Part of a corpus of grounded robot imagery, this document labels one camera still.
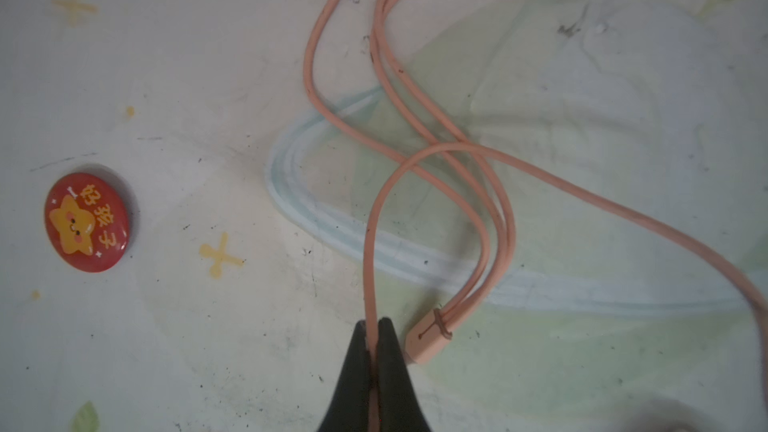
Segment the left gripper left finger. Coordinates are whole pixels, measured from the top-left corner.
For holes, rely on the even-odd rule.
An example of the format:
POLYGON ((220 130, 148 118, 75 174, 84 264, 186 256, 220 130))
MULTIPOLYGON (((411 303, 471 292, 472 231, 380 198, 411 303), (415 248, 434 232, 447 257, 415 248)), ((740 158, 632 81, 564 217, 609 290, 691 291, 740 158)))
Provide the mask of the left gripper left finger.
POLYGON ((355 324, 340 375, 319 432, 368 430, 372 372, 366 324, 355 324))

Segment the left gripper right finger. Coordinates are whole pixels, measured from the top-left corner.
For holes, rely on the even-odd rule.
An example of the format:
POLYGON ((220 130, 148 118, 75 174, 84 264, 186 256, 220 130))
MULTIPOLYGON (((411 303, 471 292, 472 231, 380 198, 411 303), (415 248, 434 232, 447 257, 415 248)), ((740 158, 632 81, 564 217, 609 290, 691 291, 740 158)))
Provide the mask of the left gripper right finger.
POLYGON ((390 318, 378 322, 378 412, 381 431, 430 432, 390 318))

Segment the red star badge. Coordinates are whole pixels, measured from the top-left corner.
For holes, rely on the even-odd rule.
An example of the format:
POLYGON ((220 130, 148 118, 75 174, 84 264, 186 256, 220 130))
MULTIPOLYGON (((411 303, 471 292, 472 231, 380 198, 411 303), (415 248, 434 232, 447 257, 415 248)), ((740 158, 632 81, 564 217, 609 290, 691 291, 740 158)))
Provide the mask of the red star badge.
POLYGON ((118 192, 102 178, 71 173, 49 190, 44 208, 48 238, 59 256, 86 273, 101 273, 124 256, 130 219, 118 192))

